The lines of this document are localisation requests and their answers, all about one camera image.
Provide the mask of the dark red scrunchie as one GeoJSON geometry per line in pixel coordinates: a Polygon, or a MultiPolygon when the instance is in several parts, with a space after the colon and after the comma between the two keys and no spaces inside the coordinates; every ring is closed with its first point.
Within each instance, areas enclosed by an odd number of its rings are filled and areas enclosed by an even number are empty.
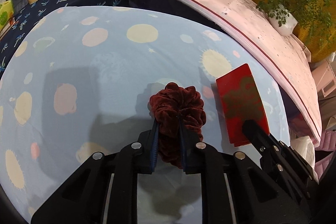
{"type": "Polygon", "coordinates": [[[168,83],[150,97],[151,113],[158,122],[158,154],[161,159],[182,168],[182,141],[180,130],[203,140],[202,127],[206,124],[204,102],[194,86],[182,88],[168,83]]]}

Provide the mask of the pink electric kettle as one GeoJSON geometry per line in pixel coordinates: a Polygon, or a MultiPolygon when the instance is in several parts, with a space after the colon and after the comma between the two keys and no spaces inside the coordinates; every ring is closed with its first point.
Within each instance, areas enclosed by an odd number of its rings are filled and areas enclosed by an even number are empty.
{"type": "Polygon", "coordinates": [[[335,90],[335,73],[329,61],[323,61],[311,74],[314,78],[317,92],[322,92],[324,97],[329,96],[335,90]]]}

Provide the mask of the green yellow box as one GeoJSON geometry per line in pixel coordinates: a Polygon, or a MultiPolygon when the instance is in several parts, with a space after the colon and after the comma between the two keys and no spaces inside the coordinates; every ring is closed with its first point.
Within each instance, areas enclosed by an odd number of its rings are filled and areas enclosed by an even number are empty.
{"type": "Polygon", "coordinates": [[[14,14],[14,7],[12,0],[8,0],[0,4],[0,31],[13,17],[13,14],[14,14]]]}

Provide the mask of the white lined trash bin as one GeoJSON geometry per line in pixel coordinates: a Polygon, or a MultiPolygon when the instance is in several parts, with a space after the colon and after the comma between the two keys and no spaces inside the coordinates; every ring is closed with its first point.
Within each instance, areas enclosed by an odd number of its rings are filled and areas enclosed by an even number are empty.
{"type": "Polygon", "coordinates": [[[302,136],[290,140],[291,147],[297,151],[306,162],[314,169],[315,167],[315,148],[309,136],[302,136]]]}

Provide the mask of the light blue patterned tablecloth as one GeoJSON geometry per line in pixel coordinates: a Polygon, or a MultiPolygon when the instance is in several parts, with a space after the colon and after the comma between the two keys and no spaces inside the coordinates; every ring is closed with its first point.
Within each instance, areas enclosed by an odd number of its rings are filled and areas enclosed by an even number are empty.
{"type": "Polygon", "coordinates": [[[1,78],[1,186],[20,215],[43,202],[92,153],[112,154],[153,124],[149,99],[194,86],[202,134],[234,153],[215,81],[248,64],[273,136],[289,143],[276,81],[241,45],[205,24],[160,12],[67,7],[23,34],[1,78]]]}

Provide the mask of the pink puffer jacket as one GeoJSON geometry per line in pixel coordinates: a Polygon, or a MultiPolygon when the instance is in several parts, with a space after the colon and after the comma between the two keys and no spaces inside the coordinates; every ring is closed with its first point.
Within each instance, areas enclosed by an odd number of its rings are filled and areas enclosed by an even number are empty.
{"type": "Polygon", "coordinates": [[[318,178],[322,177],[335,152],[335,130],[327,130],[322,133],[319,147],[315,149],[314,170],[318,178]]]}

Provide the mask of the dark blue patterned cloth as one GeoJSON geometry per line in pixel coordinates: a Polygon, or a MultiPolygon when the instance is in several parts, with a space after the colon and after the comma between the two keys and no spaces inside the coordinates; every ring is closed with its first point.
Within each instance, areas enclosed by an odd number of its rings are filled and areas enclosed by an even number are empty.
{"type": "Polygon", "coordinates": [[[26,35],[46,15],[67,6],[123,6],[126,0],[38,0],[15,13],[15,21],[1,39],[1,74],[26,35]]]}

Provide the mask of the red envelope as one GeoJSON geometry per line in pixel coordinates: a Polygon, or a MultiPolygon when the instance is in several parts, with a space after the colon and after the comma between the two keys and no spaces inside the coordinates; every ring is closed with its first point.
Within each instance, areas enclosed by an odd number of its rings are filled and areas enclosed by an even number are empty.
{"type": "Polygon", "coordinates": [[[216,83],[231,144],[240,147],[250,143],[243,134],[243,123],[247,120],[255,121],[270,134],[264,105],[248,64],[219,77],[216,83]]]}

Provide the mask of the pink bed cover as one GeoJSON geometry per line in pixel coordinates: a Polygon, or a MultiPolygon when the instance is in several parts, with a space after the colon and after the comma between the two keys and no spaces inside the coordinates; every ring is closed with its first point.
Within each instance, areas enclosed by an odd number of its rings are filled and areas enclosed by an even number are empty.
{"type": "Polygon", "coordinates": [[[317,89],[298,38],[281,36],[251,0],[178,1],[217,24],[261,63],[295,103],[302,133],[318,147],[322,122],[317,89]]]}

